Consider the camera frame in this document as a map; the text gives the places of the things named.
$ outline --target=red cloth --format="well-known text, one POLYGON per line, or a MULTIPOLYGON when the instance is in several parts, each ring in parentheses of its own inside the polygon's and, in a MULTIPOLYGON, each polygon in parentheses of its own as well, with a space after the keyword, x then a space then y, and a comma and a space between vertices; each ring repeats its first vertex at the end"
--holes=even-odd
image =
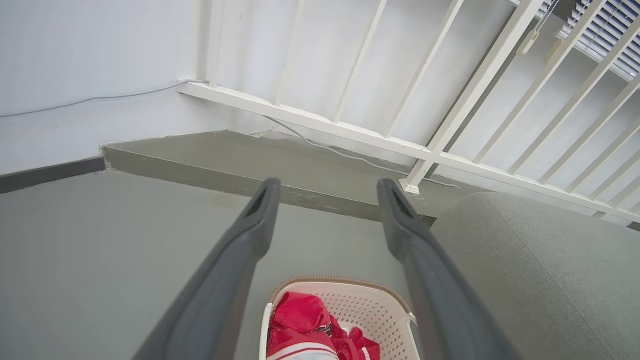
POLYGON ((340 360, 380 360, 380 346, 377 342, 365 338, 360 328, 352 328, 347 335, 347 332, 342 330, 333 316, 331 316, 331 323, 332 329, 334 329, 331 341, 340 360))
POLYGON ((347 332, 319 297, 287 292, 271 317, 268 360, 321 354, 339 360, 380 360, 380 346, 357 327, 347 332), (327 328, 331 325, 331 336, 327 328))
POLYGON ((329 312, 319 297, 287 292, 276 306, 271 326, 276 329, 294 329, 310 332, 328 327, 331 323, 329 312))

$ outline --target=gray step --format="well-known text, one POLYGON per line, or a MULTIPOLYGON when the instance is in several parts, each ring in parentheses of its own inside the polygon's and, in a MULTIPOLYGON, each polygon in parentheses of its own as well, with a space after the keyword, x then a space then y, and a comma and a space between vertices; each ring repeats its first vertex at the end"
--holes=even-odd
MULTIPOLYGON (((378 179, 403 177, 309 146, 299 138, 280 133, 277 136, 274 139, 216 131, 112 143, 103 146, 102 153, 113 169, 237 195, 250 196, 262 180, 279 177, 283 185, 281 202, 285 204, 368 220, 379 220, 378 179)), ((339 150, 380 166, 410 170, 339 150)), ((423 181, 420 195, 406 194, 429 225, 463 196, 485 191, 438 176, 432 178, 460 188, 423 181)))

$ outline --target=gray floor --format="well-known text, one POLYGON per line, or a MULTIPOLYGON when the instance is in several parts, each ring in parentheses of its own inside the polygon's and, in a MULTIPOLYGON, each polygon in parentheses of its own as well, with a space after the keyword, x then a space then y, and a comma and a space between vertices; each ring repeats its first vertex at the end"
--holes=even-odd
MULTIPOLYGON (((117 172, 0 195, 0 357, 129 359, 246 202, 117 172)), ((359 277, 408 298, 379 222, 281 204, 236 359, 257 357, 273 288, 306 274, 359 277)))

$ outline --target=cord pull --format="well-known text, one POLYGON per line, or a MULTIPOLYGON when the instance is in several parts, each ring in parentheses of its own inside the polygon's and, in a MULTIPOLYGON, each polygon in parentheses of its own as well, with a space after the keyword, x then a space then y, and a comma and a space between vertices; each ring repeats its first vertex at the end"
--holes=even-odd
POLYGON ((527 54, 527 51, 529 51, 529 49, 531 48, 531 46, 533 45, 533 43, 536 41, 536 39, 538 38, 538 35, 540 34, 540 32, 537 29, 533 29, 531 30, 527 36, 524 38, 524 41, 522 42, 522 44, 520 44, 520 47, 518 48, 518 55, 525 55, 527 54))
POLYGON ((556 40, 556 43, 551 47, 551 49, 549 49, 549 52, 547 53, 547 57, 545 58, 545 64, 549 63, 549 60, 551 60, 551 58, 554 57, 558 49, 560 49, 560 45, 562 45, 563 41, 564 40, 562 38, 559 38, 558 40, 556 40))

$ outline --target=plastic basket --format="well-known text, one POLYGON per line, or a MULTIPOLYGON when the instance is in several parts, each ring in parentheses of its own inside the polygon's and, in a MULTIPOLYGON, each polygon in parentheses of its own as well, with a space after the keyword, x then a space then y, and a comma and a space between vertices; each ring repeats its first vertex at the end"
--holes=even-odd
POLYGON ((273 291, 262 316, 259 360, 265 360, 273 304, 287 291, 319 297, 340 327, 359 327, 364 336, 380 344, 381 360, 419 360, 410 322, 415 317, 393 290, 374 282, 343 277, 300 276, 273 291))

